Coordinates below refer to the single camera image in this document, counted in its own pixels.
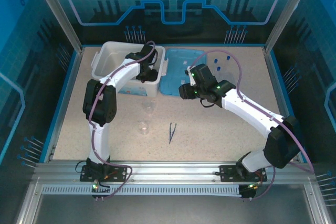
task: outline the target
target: gray floor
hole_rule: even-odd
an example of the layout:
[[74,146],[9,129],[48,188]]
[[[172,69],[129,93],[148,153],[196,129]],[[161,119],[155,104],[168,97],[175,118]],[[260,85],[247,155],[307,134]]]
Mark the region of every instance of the gray floor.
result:
[[215,196],[44,196],[36,224],[67,223],[312,223],[300,188],[274,186],[261,200]]

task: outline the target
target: blue plastic tray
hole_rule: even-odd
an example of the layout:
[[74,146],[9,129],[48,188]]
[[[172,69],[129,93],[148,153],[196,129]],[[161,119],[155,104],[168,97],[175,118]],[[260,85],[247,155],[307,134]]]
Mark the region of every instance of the blue plastic tray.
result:
[[[185,70],[190,66],[198,56],[204,51],[194,49],[170,48],[166,51],[165,60],[168,61],[167,73],[161,77],[160,92],[167,95],[179,97],[179,87],[182,84],[190,83],[189,77],[185,74]],[[206,64],[206,55],[197,63]]]

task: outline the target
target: black bracket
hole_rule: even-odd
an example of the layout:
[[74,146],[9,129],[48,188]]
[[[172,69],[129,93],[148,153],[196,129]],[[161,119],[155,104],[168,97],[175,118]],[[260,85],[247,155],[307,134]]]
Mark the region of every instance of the black bracket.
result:
[[267,174],[265,168],[259,169],[254,173],[248,173],[245,179],[243,179],[237,172],[235,165],[221,165],[219,166],[219,172],[216,172],[215,175],[221,177],[220,182],[259,182],[260,177],[257,175],[258,172],[263,177],[263,182],[266,182]]
[[96,164],[89,158],[83,165],[79,181],[81,182],[124,182],[127,177],[127,168],[110,166],[107,164]]

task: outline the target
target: beige work surface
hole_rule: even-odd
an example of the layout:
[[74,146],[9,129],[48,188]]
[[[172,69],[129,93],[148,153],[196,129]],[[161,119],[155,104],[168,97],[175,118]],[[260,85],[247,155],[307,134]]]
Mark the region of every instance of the beige work surface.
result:
[[[220,47],[184,47],[213,50]],[[279,113],[261,48],[222,48],[235,54],[243,69],[241,91],[263,107]],[[71,94],[53,159],[86,159],[90,151],[88,121],[82,112],[91,62],[100,48],[87,47]],[[226,55],[212,53],[207,62]],[[238,68],[230,61],[228,71],[238,79]],[[144,101],[153,101],[147,114]],[[110,127],[111,159],[119,161],[236,161],[249,151],[265,146],[266,140],[235,114],[217,106],[203,108],[199,100],[159,95],[156,98],[130,94],[117,95],[117,115]],[[149,133],[138,131],[139,121],[147,121]],[[177,123],[169,144],[170,123]]]

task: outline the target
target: enclosure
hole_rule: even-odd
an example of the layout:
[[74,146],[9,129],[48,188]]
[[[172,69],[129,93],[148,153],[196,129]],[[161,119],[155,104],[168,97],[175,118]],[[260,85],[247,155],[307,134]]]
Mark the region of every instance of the enclosure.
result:
[[[1,223],[334,223],[336,0],[0,4]],[[82,105],[94,62],[108,41],[154,41],[163,59],[154,65],[162,68],[155,97],[143,90],[117,94],[111,160],[135,173],[119,195],[102,204],[91,197],[92,183],[80,182],[75,166],[90,152]],[[203,108],[199,101],[186,103],[176,96],[176,86],[171,89],[176,76],[184,84],[185,77],[179,78],[191,64],[184,58],[188,52],[215,49],[239,59],[245,95],[298,119],[314,175],[290,165],[277,169],[265,197],[247,202],[229,191],[247,183],[222,182],[214,174],[265,146],[237,116]],[[237,82],[238,68],[227,54],[208,53],[203,61],[213,72],[222,68],[218,77]],[[149,125],[148,134],[135,129],[139,121]],[[170,138],[172,123],[177,126]],[[301,153],[293,162],[308,167]],[[274,174],[271,167],[266,173],[262,188]]]

